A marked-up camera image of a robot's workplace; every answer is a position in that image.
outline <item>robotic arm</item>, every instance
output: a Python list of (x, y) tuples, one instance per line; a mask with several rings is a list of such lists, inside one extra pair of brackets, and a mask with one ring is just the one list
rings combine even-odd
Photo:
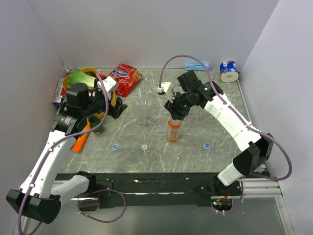
[[(203, 84), (194, 71), (184, 73), (177, 80), (184, 91), (182, 94), (180, 92), (173, 94), (173, 85), (170, 82), (163, 82), (158, 88), (159, 94), (167, 95), (168, 101), (164, 107), (171, 113), (172, 119), (184, 120), (192, 106), (201, 106), (220, 122), (241, 150), (233, 162), (215, 179), (216, 190), (223, 191), (225, 187), (243, 176), (250, 175), (268, 160), (273, 142), (246, 128), (229, 109), (232, 104), (216, 83), (213, 82), (218, 93), (227, 102), (226, 105), (216, 96), (210, 83)], [(251, 122), (248, 122), (242, 115), (241, 117), (250, 127), (253, 127)]]
[[(103, 84), (110, 98), (118, 87), (118, 83), (113, 78), (107, 77)], [(72, 148), (78, 137), (71, 137), (61, 142), (53, 150), (51, 149), (36, 182), (34, 184), (30, 182), (45, 153), (50, 151), (49, 148), (52, 144), (64, 136), (81, 132), (87, 124), (88, 116), (105, 110), (106, 105), (100, 86), (100, 82), (95, 82), (95, 88), (92, 91), (84, 83), (75, 83), (70, 86), (67, 91), (67, 101), (62, 105), (59, 114), (53, 121), (48, 141), (35, 167), (19, 190), (11, 189), (7, 194), (6, 200), (17, 213), (29, 187), (32, 187), (32, 191), (24, 207), (23, 215), (46, 224), (51, 223), (59, 213), (61, 206), (73, 197), (95, 190), (95, 175), (82, 171), (76, 173), (72, 179), (62, 185), (52, 188), (65, 154)], [(111, 103), (109, 105), (109, 115), (117, 119), (126, 108), (127, 105), (117, 98), (114, 106)]]

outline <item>marble tabletop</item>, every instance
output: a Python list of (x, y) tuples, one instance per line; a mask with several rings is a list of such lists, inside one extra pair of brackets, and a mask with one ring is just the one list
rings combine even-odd
[[(98, 71), (109, 74), (111, 70)], [(128, 108), (117, 120), (110, 116), (105, 120), (104, 134), (91, 133), (81, 153), (69, 152), (59, 173), (219, 172), (240, 153), (220, 123), (196, 106), (182, 122), (178, 141), (168, 142), (167, 121), (171, 116), (164, 108), (167, 98), (156, 91), (161, 69), (139, 69), (139, 72), (142, 81), (123, 98)], [(177, 77), (184, 72), (184, 69), (166, 69), (163, 81), (178, 84)], [(203, 83), (208, 81), (205, 72), (197, 71), (196, 75)], [(248, 119), (239, 84), (222, 82), (219, 71), (212, 71), (211, 75)], [(204, 149), (205, 143), (211, 147)], [(118, 150), (112, 149), (114, 144), (119, 146)], [(145, 151), (141, 148), (143, 144), (148, 146)]]

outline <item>paper towel roll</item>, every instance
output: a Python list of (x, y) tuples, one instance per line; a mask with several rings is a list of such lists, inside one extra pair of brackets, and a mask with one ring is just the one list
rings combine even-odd
[(234, 82), (238, 79), (238, 72), (227, 72), (221, 75), (223, 82)]
[(220, 65), (221, 80), (223, 82), (234, 82), (238, 79), (236, 62), (226, 60)]

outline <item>green vegetable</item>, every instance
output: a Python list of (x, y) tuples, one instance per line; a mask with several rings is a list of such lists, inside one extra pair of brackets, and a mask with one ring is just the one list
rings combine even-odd
[(87, 74), (85, 74), (84, 72), (80, 71), (80, 70), (74, 70), (68, 78), (68, 84), (72, 85), (74, 83), (78, 83), (78, 82), (82, 82), (87, 84), (87, 86), (89, 86), (90, 88), (93, 88), (94, 86), (94, 80), (95, 78), (92, 76), (89, 76)]

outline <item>blue bottle cap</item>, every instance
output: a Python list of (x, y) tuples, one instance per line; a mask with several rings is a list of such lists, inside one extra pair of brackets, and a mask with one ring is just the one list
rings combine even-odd
[(210, 144), (209, 144), (209, 143), (205, 143), (205, 144), (204, 144), (204, 148), (205, 148), (205, 149), (209, 149), (209, 148), (210, 148)]
[(113, 149), (113, 150), (118, 150), (118, 145), (117, 145), (117, 144), (114, 144), (114, 145), (112, 146), (112, 149)]

